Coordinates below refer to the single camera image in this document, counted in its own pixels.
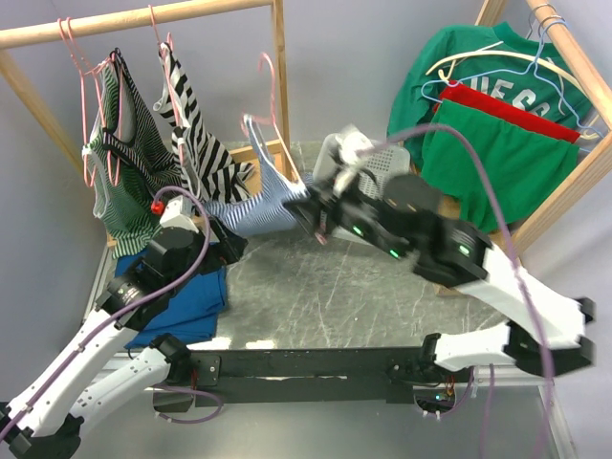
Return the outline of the blue cloth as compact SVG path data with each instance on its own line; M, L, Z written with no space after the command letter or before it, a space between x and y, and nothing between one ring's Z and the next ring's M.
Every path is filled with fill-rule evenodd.
M227 269L194 276L169 300L165 311L155 316L124 348L140 349L164 334L184 344L214 338L218 316L227 307Z

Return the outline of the pink hanger with blue top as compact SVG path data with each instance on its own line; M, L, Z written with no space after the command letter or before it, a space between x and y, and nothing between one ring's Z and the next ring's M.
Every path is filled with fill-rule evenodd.
M276 139L278 140L279 145L280 145L281 159L286 160L289 165L288 174L285 175L283 172L279 171L276 168L275 159L271 155L273 158L273 164L275 168L277 169L277 171L280 172L282 175L284 175L287 179L289 179L293 183L296 183L298 180L303 181L302 177L299 175L299 171L291 155L289 145L283 138L283 135L281 134L280 128L278 125L277 113L276 113L276 73L275 73L273 61L267 53L261 53L258 58L258 69L261 70L264 66L266 66L269 69L270 79L271 79L271 89L270 89L270 95L269 95L269 106L270 106L269 114L265 117L254 116L254 115L251 115L251 116L255 118L255 121L258 123L260 129L262 125L268 125L273 129L273 132L276 135ZM247 128L245 127L243 119L241 120L241 126L243 128L243 132L245 133L245 135L249 137Z

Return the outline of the green striped tank top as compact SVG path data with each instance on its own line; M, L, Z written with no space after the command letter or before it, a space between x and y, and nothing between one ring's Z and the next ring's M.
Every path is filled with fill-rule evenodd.
M144 250L158 231L153 197L164 186L179 186L181 176L120 49L109 54L100 77L100 111L81 156L94 179L93 214L121 258Z

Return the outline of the blue white striped tank top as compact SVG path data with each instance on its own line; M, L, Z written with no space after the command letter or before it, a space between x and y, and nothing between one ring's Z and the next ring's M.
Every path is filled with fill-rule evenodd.
M307 198L307 186L302 180L293 183L277 171L255 118L244 115L243 122L259 161L261 189L246 201L235 204L206 202L205 211L243 238L291 230L297 221L284 205Z

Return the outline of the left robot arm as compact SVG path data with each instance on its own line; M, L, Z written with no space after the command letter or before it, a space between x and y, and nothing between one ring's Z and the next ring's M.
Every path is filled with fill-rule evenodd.
M242 258L247 240L217 219L209 223L208 229L162 229L107 284L94 310L47 369L19 396L1 405L1 439L14 457L70 458L87 429L138 392L191 377L190 351L165 333L125 366L95 379L193 277Z

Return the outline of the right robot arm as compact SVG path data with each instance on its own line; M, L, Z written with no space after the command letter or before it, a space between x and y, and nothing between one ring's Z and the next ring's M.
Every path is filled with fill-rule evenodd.
M413 174L391 177L379 198L352 184L339 197L331 180L310 186L290 209L319 237L336 228L395 259L415 251L412 271L434 284L473 296L506 317L487 329L426 336L416 370L428 380L488 364L513 364L535 376L560 376L591 366L595 345L585 335L595 305L560 295L514 267L489 236L438 212L439 190Z

